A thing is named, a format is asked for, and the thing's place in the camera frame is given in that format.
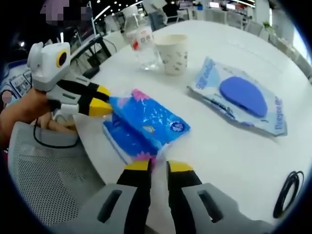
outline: table surface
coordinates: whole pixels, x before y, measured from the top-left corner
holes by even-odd
[[[138,88],[181,116],[191,131],[164,153],[167,159],[188,162],[203,183],[211,183],[238,202],[250,219],[275,224],[273,208],[280,189],[293,170],[306,175],[312,163],[312,90],[302,71],[282,52],[255,35],[207,21],[184,21],[154,32],[186,34],[188,68],[171,77],[159,69],[139,69],[130,46],[100,67],[93,82],[113,93]],[[283,99],[288,135],[264,137],[239,129],[212,109],[187,95],[187,84],[199,72],[206,56],[244,70]],[[105,183],[115,183],[124,164],[102,133],[102,120],[75,116],[82,143]],[[152,176],[151,207],[147,225],[160,233],[173,233],[168,208],[165,165]]]

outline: water bottle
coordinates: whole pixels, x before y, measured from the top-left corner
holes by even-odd
[[[144,70],[156,68],[159,57],[150,24],[139,15],[136,5],[124,9],[123,14],[126,17],[125,35],[140,66]]]

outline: mesh chair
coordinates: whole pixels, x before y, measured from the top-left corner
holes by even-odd
[[[243,29],[243,16],[241,14],[228,11],[226,15],[226,21],[229,26]]]
[[[207,9],[205,10],[205,20],[226,24],[226,14],[224,11]]]
[[[83,146],[52,149],[33,139],[33,126],[15,124],[9,146],[10,175],[28,207],[50,226],[76,218],[82,204],[104,183]],[[41,130],[38,138],[53,145],[71,145],[77,135]]]
[[[264,26],[252,20],[248,21],[245,27],[246,32],[249,32],[256,36],[260,36],[262,30],[264,30]]]

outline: coiled black cable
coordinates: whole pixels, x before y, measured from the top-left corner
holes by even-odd
[[[302,171],[291,172],[288,175],[288,177],[287,177],[287,179],[283,185],[283,188],[282,188],[282,190],[278,196],[278,199],[276,201],[274,211],[273,211],[273,217],[274,218],[280,218],[283,215],[283,213],[290,207],[290,205],[293,203],[294,199],[296,198],[298,190],[299,190],[299,182],[300,182],[298,174],[302,175],[302,183],[301,183],[301,187],[302,187],[303,182],[304,182],[303,172]],[[293,191],[292,197],[291,197],[288,205],[286,206],[286,208],[283,210],[285,199],[286,199],[287,194],[289,192],[289,189],[292,187],[292,185],[294,185],[294,191]]]
[[[33,87],[33,77],[32,75],[30,74],[30,88]],[[34,136],[34,139],[35,141],[39,144],[39,145],[42,145],[44,147],[48,147],[48,148],[52,148],[52,149],[69,149],[69,148],[74,148],[78,141],[79,141],[79,137],[78,139],[75,141],[74,144],[72,145],[66,145],[66,146],[58,146],[58,145],[49,145],[49,144],[45,144],[43,142],[41,142],[37,137],[36,137],[36,129],[37,129],[37,125],[38,125],[38,118],[36,119],[36,122],[35,122],[35,126],[34,126],[34,131],[33,131],[33,136]]]

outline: person's hand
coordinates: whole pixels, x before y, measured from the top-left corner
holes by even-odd
[[[50,112],[45,93],[30,89],[18,102],[6,107],[0,114],[0,145],[9,145],[14,124],[18,121],[31,123],[36,118]]]
[[[49,129],[62,133],[72,133],[72,134],[77,133],[75,124],[73,122],[59,124],[52,119],[51,112],[48,112],[43,116],[39,117],[37,124],[43,129]]]
[[[46,94],[34,88],[30,89],[17,104],[19,104],[20,108],[23,108],[25,117],[28,118],[23,122],[30,123],[36,118],[51,112]]]

